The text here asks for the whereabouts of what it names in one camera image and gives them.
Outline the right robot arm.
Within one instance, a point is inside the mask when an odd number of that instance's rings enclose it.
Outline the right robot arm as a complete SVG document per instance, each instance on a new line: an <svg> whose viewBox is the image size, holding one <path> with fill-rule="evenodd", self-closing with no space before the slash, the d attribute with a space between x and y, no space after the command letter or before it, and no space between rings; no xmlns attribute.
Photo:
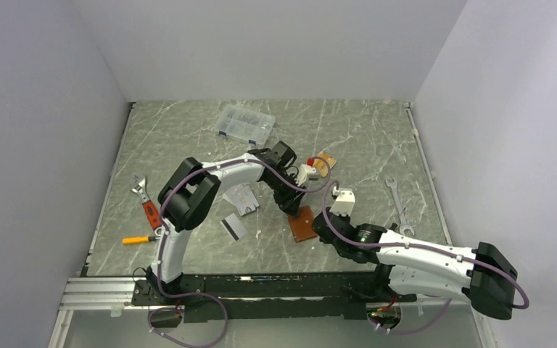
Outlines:
<svg viewBox="0 0 557 348"><path fill-rule="evenodd" d="M340 257L358 264L373 264L374 273L361 285L342 290L366 302L388 302L417 294L454 299L477 312L509 320L518 272L493 244L475 248L443 246L403 236L383 226L353 226L349 217L326 212L312 223L324 244Z"/></svg>

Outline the brown leather card holder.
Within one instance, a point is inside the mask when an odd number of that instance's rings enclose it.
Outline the brown leather card holder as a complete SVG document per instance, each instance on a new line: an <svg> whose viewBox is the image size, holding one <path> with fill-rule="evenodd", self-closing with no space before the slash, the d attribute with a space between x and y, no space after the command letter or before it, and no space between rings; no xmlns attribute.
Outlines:
<svg viewBox="0 0 557 348"><path fill-rule="evenodd" d="M310 206L300 207L296 217L287 216L292 236L296 243L317 238L317 233L313 230L313 211Z"/></svg>

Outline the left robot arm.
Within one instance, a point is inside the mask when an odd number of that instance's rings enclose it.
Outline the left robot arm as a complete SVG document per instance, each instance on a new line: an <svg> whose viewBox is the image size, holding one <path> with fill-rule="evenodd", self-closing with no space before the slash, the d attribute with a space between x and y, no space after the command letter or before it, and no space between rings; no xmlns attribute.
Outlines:
<svg viewBox="0 0 557 348"><path fill-rule="evenodd" d="M284 142L253 149L219 162L186 158L159 193L159 216L164 228L157 254L147 268L151 295L163 305L181 293L183 257L192 231L208 216L217 194L240 184L262 182L273 192L278 208L295 217L307 193L306 183L316 169L302 165L289 171L297 156Z"/></svg>

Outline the single silver magstripe card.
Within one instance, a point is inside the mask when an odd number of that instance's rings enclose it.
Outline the single silver magstripe card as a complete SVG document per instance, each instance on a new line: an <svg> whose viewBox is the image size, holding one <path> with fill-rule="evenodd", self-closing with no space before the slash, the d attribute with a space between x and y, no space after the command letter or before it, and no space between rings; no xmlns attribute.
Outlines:
<svg viewBox="0 0 557 348"><path fill-rule="evenodd" d="M235 213L222 219L220 224L234 241L239 241L248 234L248 230Z"/></svg>

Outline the silver credit card stack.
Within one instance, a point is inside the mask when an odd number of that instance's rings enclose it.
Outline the silver credit card stack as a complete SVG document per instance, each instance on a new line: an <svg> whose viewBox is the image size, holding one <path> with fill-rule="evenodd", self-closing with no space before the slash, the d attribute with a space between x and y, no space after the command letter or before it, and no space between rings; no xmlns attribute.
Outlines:
<svg viewBox="0 0 557 348"><path fill-rule="evenodd" d="M240 216L245 216L256 211L260 204L248 185L239 184L229 188L223 198L232 204Z"/></svg>

